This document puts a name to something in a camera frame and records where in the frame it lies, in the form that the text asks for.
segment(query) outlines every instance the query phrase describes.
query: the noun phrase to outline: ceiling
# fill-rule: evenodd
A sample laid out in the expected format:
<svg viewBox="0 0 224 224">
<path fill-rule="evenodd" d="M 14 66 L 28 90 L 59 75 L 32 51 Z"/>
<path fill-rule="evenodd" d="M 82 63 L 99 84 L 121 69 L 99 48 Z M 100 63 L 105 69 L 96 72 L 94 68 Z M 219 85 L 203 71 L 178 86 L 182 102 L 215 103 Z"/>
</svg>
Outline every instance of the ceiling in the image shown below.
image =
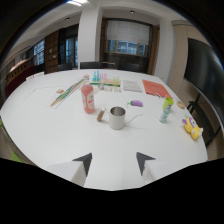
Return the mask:
<svg viewBox="0 0 224 224">
<path fill-rule="evenodd" d="M 105 15 L 112 15 L 113 10 L 116 10 L 117 13 L 120 12 L 120 14 L 122 14 L 123 10 L 123 14 L 126 13 L 126 15 L 128 16 L 128 12 L 130 11 L 130 9 L 133 9 L 136 12 L 135 17 L 145 17 L 143 18 L 143 21 L 145 21 L 146 16 L 148 16 L 150 17 L 151 24 L 153 25 L 157 25 L 159 23 L 159 18 L 161 17 L 168 18 L 169 16 L 172 17 L 172 15 L 174 15 L 176 18 L 181 19 L 180 15 L 175 13 L 173 10 L 151 0 L 79 1 L 82 1 L 81 7 L 65 3 L 49 11 L 37 21 L 35 21 L 17 40 L 12 50 L 10 51 L 8 58 L 27 46 L 33 46 L 35 43 L 43 39 L 48 34 L 54 32 L 55 30 L 79 23 L 82 10 L 88 10 L 90 8 L 97 7 L 97 5 L 100 5 L 103 8 Z"/>
</svg>

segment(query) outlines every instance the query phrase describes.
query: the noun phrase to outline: metal cup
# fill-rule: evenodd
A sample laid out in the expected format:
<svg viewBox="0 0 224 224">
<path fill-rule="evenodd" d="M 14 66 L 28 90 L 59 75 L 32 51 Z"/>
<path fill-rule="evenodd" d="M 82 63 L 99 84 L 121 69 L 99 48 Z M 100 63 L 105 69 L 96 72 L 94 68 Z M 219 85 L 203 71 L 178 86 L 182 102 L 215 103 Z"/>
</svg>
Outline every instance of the metal cup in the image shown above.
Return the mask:
<svg viewBox="0 0 224 224">
<path fill-rule="evenodd" d="M 109 125 L 114 130 L 119 130 L 124 127 L 125 109 L 122 107 L 113 107 L 110 109 Z"/>
</svg>

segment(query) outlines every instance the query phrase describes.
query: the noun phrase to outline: floor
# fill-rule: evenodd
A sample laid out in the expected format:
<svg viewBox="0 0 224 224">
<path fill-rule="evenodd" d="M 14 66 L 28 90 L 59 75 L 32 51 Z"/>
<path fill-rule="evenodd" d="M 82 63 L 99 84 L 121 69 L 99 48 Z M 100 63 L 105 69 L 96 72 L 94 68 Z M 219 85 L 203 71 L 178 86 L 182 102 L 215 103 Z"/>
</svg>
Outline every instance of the floor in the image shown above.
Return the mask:
<svg viewBox="0 0 224 224">
<path fill-rule="evenodd" d="M 0 126 L 0 158 L 11 160 L 12 151 L 19 157 L 25 164 L 37 166 L 29 160 L 9 138 L 6 131 Z"/>
</svg>

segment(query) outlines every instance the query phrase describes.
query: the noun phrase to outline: red object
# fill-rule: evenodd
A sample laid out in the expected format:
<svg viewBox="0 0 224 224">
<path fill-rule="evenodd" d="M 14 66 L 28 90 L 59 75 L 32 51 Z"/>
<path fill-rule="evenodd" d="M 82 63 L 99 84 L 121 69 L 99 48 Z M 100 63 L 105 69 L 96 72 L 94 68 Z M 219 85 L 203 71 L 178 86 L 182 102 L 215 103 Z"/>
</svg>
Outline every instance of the red object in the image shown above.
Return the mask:
<svg viewBox="0 0 224 224">
<path fill-rule="evenodd" d="M 81 92 L 84 110 L 87 114 L 93 113 L 95 111 L 94 92 L 93 87 L 89 84 L 89 81 L 84 81 Z"/>
<path fill-rule="evenodd" d="M 156 82 L 150 82 L 146 80 L 142 80 L 145 92 L 147 94 L 151 95 L 160 95 L 161 97 L 169 97 L 173 99 L 173 97 L 168 93 L 168 91 L 165 89 L 165 87 L 162 84 L 156 83 Z"/>
<path fill-rule="evenodd" d="M 35 74 L 35 66 L 31 66 L 30 68 L 26 69 L 24 72 L 22 72 L 20 75 L 18 75 L 16 78 L 14 78 L 5 88 L 5 94 L 8 98 L 11 93 L 20 86 L 23 82 L 26 81 L 26 78 L 28 76 L 31 76 Z"/>
</svg>

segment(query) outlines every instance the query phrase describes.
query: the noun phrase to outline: yellow toy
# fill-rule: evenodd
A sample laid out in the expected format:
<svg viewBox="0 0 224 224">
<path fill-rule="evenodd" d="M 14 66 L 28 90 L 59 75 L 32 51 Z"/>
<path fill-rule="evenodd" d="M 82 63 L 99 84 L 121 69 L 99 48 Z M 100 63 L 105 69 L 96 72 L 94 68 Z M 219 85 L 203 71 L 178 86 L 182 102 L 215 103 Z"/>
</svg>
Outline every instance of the yellow toy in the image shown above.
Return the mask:
<svg viewBox="0 0 224 224">
<path fill-rule="evenodd" d="M 202 136 L 203 128 L 199 128 L 195 120 L 192 117 L 187 117 L 183 119 L 184 127 L 187 132 L 191 134 L 191 137 L 196 140 L 198 137 Z"/>
</svg>

